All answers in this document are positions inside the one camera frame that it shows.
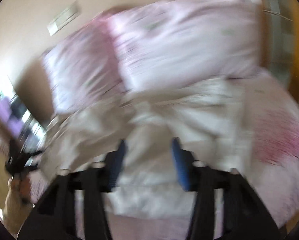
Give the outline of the person's left hand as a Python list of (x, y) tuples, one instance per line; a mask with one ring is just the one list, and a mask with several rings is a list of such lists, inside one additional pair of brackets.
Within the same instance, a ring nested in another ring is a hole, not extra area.
[(10, 179), (8, 189), (2, 222), (8, 232), (16, 238), (33, 208), (30, 178), (26, 176), (23, 179)]

